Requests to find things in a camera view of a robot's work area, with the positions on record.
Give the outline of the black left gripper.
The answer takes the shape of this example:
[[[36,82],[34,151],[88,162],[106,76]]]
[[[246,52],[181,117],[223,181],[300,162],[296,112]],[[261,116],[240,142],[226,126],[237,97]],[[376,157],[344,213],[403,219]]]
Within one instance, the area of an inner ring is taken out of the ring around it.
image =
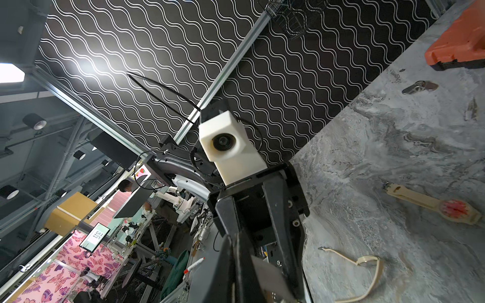
[[[208,206],[222,237],[246,236],[256,275],[269,302],[309,302],[302,257],[302,216],[309,208],[293,166],[284,162],[226,186],[209,197]]]

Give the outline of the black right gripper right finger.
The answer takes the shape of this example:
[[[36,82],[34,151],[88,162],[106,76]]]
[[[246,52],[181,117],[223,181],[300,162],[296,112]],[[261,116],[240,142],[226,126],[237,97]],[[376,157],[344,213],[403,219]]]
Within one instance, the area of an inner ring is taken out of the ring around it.
[[[236,302],[265,302],[243,232],[239,232],[234,241],[234,263]]]

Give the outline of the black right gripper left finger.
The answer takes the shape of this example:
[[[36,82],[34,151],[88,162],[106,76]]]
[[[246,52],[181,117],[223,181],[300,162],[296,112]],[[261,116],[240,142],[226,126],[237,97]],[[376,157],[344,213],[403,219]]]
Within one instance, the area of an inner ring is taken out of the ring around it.
[[[214,265],[212,276],[205,280],[209,283],[204,293],[199,296],[200,302],[234,302],[235,260],[231,238],[226,235]]]

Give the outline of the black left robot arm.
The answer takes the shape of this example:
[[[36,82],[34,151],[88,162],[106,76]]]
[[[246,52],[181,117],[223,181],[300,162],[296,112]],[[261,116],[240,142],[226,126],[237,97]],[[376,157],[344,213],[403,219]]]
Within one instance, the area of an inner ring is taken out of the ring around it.
[[[228,101],[202,109],[190,151],[171,137],[147,163],[163,184],[204,200],[221,239],[187,274],[189,302],[311,302],[303,271],[310,214],[289,162],[268,165]]]

